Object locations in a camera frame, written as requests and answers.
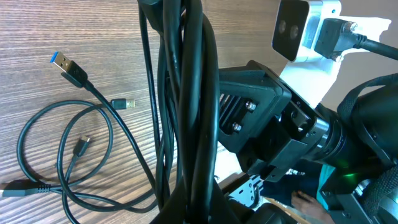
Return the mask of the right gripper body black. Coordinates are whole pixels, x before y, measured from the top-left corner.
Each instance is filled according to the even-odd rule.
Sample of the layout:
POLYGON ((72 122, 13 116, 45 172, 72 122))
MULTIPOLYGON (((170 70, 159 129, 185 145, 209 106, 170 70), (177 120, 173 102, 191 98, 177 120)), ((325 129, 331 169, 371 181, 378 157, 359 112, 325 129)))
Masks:
POLYGON ((248 140, 239 153, 244 173, 278 182, 299 160, 311 153, 330 125, 291 87, 290 101, 270 119, 256 138, 248 140))

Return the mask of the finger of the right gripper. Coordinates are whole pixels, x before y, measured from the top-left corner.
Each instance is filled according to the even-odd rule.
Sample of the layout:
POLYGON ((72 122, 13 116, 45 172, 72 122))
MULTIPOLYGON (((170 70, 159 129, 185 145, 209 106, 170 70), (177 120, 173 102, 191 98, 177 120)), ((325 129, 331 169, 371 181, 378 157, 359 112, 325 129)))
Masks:
POLYGON ((242 67, 220 69, 218 141, 230 152, 241 151, 291 100, 291 91, 267 66, 253 60, 242 67))

